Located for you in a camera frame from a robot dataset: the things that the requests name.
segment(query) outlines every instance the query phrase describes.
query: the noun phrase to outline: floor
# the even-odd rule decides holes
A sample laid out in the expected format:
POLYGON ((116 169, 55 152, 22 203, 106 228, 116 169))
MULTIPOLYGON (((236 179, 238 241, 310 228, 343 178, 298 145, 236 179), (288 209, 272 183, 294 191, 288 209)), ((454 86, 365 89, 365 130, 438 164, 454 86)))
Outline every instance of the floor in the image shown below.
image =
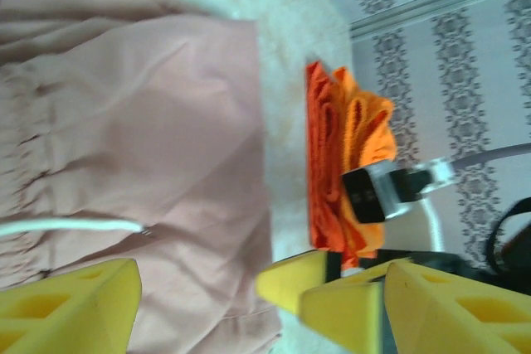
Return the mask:
MULTIPOLYGON (((266 178, 273 204, 273 250, 283 259, 309 248, 306 216, 304 65, 319 58, 352 67, 348 25, 329 0, 190 0, 217 14, 257 20, 265 106, 266 178)), ((281 314, 273 353, 342 353, 281 314)))

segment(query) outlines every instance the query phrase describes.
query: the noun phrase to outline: yellow foam block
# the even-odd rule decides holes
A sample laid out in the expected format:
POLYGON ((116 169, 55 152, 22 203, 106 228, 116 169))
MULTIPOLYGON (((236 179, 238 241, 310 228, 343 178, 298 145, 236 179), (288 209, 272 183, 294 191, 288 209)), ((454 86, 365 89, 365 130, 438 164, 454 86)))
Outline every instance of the yellow foam block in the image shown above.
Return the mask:
POLYGON ((300 321, 351 352, 379 354, 382 285, 333 284, 302 294, 300 321))
POLYGON ((401 354, 531 353, 531 297, 405 262, 384 298, 401 354))
POLYGON ((0 352, 125 353, 140 295, 139 270, 131 259, 1 292, 0 352))
POLYGON ((294 315, 299 314, 300 295, 324 284, 326 252, 312 250, 274 263, 256 279, 260 297, 294 315))

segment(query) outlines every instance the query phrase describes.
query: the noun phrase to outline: folded towel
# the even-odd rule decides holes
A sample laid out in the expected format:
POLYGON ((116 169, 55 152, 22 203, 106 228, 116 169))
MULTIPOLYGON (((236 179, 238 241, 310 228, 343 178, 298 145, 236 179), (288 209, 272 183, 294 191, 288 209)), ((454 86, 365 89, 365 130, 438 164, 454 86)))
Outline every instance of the folded towel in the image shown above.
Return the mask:
POLYGON ((359 89, 346 68, 327 76, 307 66, 308 185, 310 239, 314 247, 343 253, 343 267, 374 257, 383 245, 381 224, 360 224, 341 183, 341 174, 394 159, 389 128, 392 102, 359 89))

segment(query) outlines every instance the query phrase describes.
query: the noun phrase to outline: white cable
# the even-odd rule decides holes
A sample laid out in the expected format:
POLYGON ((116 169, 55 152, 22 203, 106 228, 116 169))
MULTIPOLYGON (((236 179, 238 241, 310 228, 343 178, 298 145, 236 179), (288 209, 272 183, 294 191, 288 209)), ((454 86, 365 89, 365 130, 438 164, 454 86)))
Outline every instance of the white cable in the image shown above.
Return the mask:
POLYGON ((0 236, 21 234, 39 230, 126 230, 134 233, 145 231, 145 227, 134 221, 127 220, 99 220, 99 219, 69 219, 42 218, 20 221, 4 221, 0 223, 0 236))

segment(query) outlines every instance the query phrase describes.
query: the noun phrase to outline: pink fabric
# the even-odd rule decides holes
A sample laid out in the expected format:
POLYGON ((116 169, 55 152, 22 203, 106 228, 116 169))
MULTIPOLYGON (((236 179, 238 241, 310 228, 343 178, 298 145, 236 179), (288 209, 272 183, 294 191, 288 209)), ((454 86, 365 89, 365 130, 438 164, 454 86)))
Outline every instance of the pink fabric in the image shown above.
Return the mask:
POLYGON ((0 0, 0 219, 153 227, 0 240, 0 286, 139 264, 130 353, 259 353, 276 311, 256 29, 178 0, 0 0))

